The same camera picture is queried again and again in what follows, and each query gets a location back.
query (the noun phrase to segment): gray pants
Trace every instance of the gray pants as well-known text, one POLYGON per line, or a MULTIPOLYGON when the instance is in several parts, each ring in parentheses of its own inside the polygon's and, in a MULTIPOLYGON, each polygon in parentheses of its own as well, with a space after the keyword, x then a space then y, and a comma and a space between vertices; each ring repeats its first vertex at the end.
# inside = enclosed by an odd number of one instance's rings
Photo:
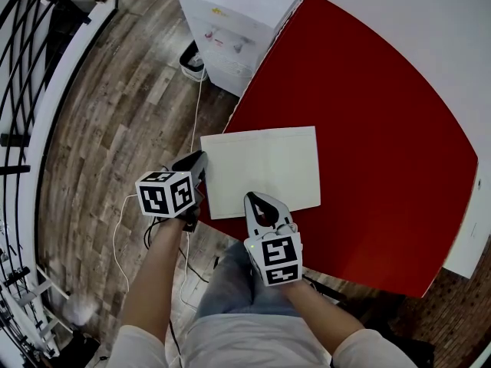
POLYGON ((195 320, 217 314, 300 316, 278 288, 262 283, 241 242, 229 247, 216 266, 195 320))

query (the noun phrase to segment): white cube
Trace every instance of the white cube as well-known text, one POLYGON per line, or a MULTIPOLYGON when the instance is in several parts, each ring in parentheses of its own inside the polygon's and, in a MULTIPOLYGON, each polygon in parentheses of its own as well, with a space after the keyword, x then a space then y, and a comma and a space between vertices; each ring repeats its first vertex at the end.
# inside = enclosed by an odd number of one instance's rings
POLYGON ((244 245, 264 285, 287 284, 302 279, 300 233, 270 234, 262 240, 247 238, 244 245))
POLYGON ((147 172, 135 186, 144 215, 175 218, 195 203, 190 172, 147 172))

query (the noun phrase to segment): red tabletop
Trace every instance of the red tabletop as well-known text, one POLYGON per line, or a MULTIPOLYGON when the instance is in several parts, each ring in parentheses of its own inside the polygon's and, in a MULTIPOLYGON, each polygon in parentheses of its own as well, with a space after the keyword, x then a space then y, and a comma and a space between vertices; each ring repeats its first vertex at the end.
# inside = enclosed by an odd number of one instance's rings
MULTIPOLYGON (((306 267, 420 297, 470 198, 477 157, 445 103, 383 38, 305 0, 227 132, 315 126, 321 206, 293 212, 306 267)), ((241 240, 244 218, 201 220, 241 240)))

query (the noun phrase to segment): white t-shirt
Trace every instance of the white t-shirt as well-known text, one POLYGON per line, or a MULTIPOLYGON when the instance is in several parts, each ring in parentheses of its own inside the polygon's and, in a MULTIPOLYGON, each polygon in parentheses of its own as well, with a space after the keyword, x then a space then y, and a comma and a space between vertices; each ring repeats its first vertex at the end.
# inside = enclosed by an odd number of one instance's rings
MULTIPOLYGON (((185 368, 329 367, 331 357, 300 317, 220 314, 199 319, 183 344, 185 368)), ((415 368, 373 330, 359 330, 336 349, 336 368, 415 368)), ((122 326, 107 368, 167 368, 162 343, 140 328, 122 326)))

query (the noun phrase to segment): cardboard sheet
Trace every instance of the cardboard sheet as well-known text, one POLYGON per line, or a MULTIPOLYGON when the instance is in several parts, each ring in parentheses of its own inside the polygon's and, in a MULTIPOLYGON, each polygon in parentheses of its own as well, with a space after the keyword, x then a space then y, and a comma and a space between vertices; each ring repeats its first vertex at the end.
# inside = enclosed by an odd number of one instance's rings
POLYGON ((263 192, 290 211, 321 204, 315 127, 203 136, 212 219, 244 216, 244 195, 263 192))

